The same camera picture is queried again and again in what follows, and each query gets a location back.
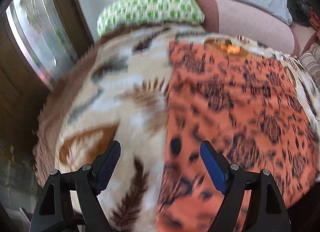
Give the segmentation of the black furry cloth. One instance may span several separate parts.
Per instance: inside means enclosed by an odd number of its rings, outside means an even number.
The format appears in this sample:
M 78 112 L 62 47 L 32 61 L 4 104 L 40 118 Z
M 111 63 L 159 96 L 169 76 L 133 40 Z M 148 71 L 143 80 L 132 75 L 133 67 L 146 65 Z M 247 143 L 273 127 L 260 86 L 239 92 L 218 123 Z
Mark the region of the black furry cloth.
M 311 5 L 307 0 L 287 0 L 287 8 L 293 22 L 304 27 L 311 27 Z

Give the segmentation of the wooden stained glass door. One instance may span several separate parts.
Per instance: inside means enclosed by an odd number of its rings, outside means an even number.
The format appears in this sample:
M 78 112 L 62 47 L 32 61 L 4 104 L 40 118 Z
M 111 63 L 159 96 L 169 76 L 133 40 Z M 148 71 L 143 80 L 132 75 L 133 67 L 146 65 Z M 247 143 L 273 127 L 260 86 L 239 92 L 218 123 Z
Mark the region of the wooden stained glass door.
M 1 0 L 1 143 L 30 150 L 53 86 L 93 43 L 78 0 Z

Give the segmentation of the orange cloth pile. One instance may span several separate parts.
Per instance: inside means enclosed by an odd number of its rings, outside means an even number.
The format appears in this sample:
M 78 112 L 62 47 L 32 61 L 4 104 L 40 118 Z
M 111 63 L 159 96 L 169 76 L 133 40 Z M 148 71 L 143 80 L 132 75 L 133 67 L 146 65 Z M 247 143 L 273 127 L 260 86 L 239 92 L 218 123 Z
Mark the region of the orange cloth pile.
M 320 30 L 320 20 L 313 9 L 310 10 L 309 22 L 316 31 Z

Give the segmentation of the orange floral blouse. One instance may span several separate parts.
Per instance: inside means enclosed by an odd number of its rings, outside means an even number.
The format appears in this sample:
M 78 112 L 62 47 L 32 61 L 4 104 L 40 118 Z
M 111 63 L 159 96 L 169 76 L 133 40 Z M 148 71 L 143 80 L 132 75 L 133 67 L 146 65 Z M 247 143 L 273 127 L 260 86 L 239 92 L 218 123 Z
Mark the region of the orange floral blouse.
M 227 44 L 169 43 L 168 131 L 158 231 L 207 231 L 223 200 L 200 158 L 207 140 L 230 163 L 270 170 L 285 205 L 318 174 L 318 138 L 293 68 Z

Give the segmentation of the striped beige pillow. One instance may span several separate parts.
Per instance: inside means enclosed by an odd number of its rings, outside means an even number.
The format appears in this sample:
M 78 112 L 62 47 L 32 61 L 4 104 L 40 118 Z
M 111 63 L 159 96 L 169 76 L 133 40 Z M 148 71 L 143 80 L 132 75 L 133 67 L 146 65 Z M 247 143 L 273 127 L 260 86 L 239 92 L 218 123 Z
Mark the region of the striped beige pillow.
M 312 43 L 309 50 L 300 56 L 300 62 L 311 75 L 317 88 L 320 87 L 320 47 L 318 43 Z

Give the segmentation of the leaf pattern blanket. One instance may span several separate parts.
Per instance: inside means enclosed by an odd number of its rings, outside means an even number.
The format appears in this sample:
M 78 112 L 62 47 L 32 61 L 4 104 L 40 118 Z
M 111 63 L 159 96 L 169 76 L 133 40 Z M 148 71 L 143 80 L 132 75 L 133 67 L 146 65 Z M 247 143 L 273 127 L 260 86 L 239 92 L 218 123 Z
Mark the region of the leaf pattern blanket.
M 171 41 L 230 43 L 264 58 L 286 61 L 293 68 L 298 99 L 317 135 L 319 153 L 319 91 L 294 56 L 243 36 L 179 24 L 110 32 L 48 97 L 39 117 L 35 159 L 36 177 L 44 185 L 52 169 L 76 171 L 117 140 L 120 159 L 98 200 L 112 228 L 119 231 L 158 231 L 173 73 Z

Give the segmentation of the green checkered pillow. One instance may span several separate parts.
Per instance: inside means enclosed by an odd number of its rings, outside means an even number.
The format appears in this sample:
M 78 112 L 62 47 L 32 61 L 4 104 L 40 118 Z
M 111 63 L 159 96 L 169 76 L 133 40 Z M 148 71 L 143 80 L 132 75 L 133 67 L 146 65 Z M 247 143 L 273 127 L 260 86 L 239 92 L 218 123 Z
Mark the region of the green checkered pillow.
M 204 13 L 196 0 L 118 0 L 99 14 L 97 32 L 101 36 L 122 25 L 164 22 L 200 25 Z

